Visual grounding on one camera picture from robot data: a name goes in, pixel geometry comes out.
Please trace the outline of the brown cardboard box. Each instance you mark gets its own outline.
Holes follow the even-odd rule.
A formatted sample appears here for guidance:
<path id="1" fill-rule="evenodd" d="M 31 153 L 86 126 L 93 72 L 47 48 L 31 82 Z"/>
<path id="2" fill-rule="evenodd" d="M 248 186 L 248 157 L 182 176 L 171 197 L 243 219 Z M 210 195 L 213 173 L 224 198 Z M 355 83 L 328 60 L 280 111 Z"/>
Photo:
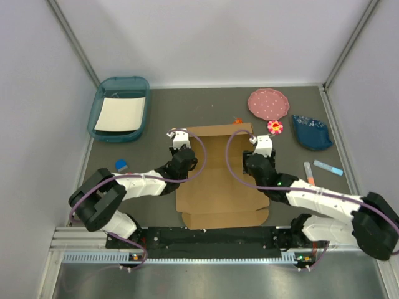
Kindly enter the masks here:
<path id="1" fill-rule="evenodd" d="M 176 190 L 176 210 L 190 230 L 253 227 L 269 216 L 269 198 L 243 174 L 242 153 L 251 150 L 250 123 L 189 128 L 198 164 Z"/>

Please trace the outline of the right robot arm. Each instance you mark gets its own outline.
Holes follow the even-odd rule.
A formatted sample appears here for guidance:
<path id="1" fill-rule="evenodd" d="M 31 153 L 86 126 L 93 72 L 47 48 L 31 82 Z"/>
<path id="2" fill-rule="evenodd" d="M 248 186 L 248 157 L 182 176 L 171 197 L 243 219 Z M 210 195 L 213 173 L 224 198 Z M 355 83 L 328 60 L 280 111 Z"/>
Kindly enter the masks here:
<path id="1" fill-rule="evenodd" d="M 270 200 L 314 212 L 291 222 L 291 239 L 296 245 L 303 247 L 311 241 L 356 245 L 382 261 L 398 254 L 398 214 L 378 193 L 354 196 L 314 186 L 277 172 L 273 156 L 253 151 L 243 152 L 243 171 Z"/>

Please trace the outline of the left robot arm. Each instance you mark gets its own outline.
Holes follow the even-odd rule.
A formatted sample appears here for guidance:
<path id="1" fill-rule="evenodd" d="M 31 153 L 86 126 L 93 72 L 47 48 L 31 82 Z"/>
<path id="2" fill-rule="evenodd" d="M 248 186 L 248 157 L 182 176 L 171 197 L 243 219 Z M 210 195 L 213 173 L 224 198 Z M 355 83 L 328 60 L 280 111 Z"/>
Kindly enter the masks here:
<path id="1" fill-rule="evenodd" d="M 180 186 L 177 181 L 186 179 L 198 160 L 195 152 L 186 146 L 171 152 L 172 159 L 165 165 L 134 178 L 113 174 L 107 168 L 96 170 L 69 197 L 69 206 L 74 207 L 96 185 L 113 178 L 80 203 L 75 215 L 89 232 L 103 230 L 119 236 L 128 247 L 138 245 L 142 237 L 140 225 L 132 216 L 118 211 L 118 207 L 124 200 L 142 196 L 163 196 Z"/>

